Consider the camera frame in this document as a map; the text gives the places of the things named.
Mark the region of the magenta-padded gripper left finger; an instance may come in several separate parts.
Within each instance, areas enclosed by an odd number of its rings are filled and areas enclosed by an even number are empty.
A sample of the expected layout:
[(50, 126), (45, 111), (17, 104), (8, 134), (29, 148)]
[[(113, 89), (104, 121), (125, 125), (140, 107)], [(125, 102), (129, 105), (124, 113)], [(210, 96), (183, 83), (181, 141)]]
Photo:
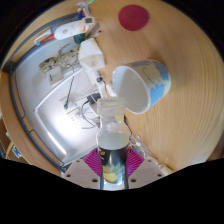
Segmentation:
[(76, 159), (67, 169), (63, 178), (84, 188), (100, 188), (100, 158), (96, 149), (83, 159)]

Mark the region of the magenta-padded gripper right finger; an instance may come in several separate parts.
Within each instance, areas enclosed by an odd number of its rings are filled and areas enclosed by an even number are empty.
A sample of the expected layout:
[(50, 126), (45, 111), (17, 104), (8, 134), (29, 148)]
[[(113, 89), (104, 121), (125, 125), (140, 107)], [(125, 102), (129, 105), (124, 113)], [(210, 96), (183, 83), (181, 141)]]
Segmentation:
[(159, 180), (164, 174), (153, 159), (144, 159), (138, 152), (129, 149), (126, 176), (129, 188), (135, 189)]

